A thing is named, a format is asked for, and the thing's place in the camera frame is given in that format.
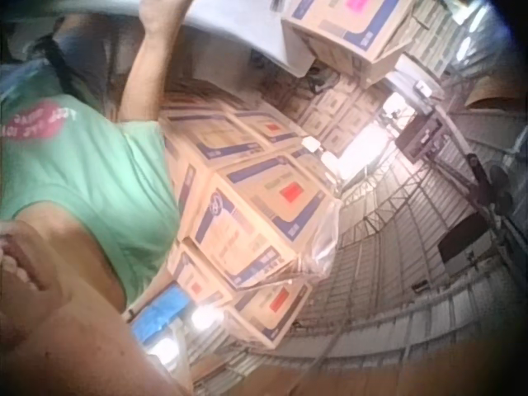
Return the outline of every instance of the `hand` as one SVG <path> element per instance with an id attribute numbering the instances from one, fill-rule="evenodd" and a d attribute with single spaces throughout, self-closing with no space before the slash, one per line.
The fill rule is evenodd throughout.
<path id="1" fill-rule="evenodd" d="M 139 19 L 148 38 L 170 39 L 192 0 L 141 0 Z"/>

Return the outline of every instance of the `pink label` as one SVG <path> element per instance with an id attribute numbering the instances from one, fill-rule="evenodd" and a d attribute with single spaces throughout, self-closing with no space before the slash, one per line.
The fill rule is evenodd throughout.
<path id="1" fill-rule="evenodd" d="M 346 6 L 353 12 L 362 13 L 368 2 L 369 0 L 346 0 Z"/>
<path id="2" fill-rule="evenodd" d="M 14 140 L 47 139 L 60 132 L 64 121 L 75 120 L 77 112 L 54 101 L 42 101 L 30 110 L 15 114 L 2 125 L 2 137 Z"/>

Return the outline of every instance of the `red square label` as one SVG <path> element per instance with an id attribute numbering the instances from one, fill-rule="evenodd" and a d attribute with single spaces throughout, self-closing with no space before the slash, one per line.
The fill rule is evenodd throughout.
<path id="1" fill-rule="evenodd" d="M 281 306 L 286 301 L 290 293 L 283 287 L 279 294 L 275 297 L 275 299 L 271 302 L 270 309 L 273 312 L 277 312 L 279 309 L 281 309 Z"/>
<path id="2" fill-rule="evenodd" d="M 282 196 L 284 196 L 286 200 L 290 203 L 296 200 L 297 197 L 300 196 L 303 192 L 303 187 L 301 187 L 299 183 L 295 181 L 280 191 Z"/>
<path id="3" fill-rule="evenodd" d="M 271 131 L 271 132 L 276 132 L 277 130 L 280 130 L 280 126 L 277 125 L 277 124 L 266 124 L 266 127 Z"/>
<path id="4" fill-rule="evenodd" d="M 191 286 L 191 290 L 195 295 L 198 295 L 201 292 L 201 286 L 197 283 L 193 283 Z"/>

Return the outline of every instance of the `plastic wrap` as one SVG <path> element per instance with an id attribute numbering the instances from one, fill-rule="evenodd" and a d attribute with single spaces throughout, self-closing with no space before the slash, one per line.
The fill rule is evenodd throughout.
<path id="1" fill-rule="evenodd" d="M 339 212 L 342 202 L 332 201 L 327 208 L 326 216 L 318 225 L 310 242 L 299 253 L 297 259 L 283 271 L 270 276 L 265 281 L 247 288 L 245 291 L 258 290 L 263 287 L 290 283 L 292 281 L 307 281 L 317 283 L 330 276 L 336 257 L 339 239 Z"/>

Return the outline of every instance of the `white table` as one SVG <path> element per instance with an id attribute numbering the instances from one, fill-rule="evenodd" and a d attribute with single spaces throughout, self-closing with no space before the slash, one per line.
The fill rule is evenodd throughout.
<path id="1" fill-rule="evenodd" d="M 39 0 L 28 7 L 33 1 L 11 0 L 16 6 L 7 17 L 16 20 L 74 12 L 137 15 L 139 5 L 139 0 Z M 284 1 L 285 10 L 289 3 Z M 314 61 L 302 40 L 283 29 L 281 13 L 271 10 L 271 0 L 195 0 L 185 24 L 241 41 L 296 77 L 303 77 Z"/>

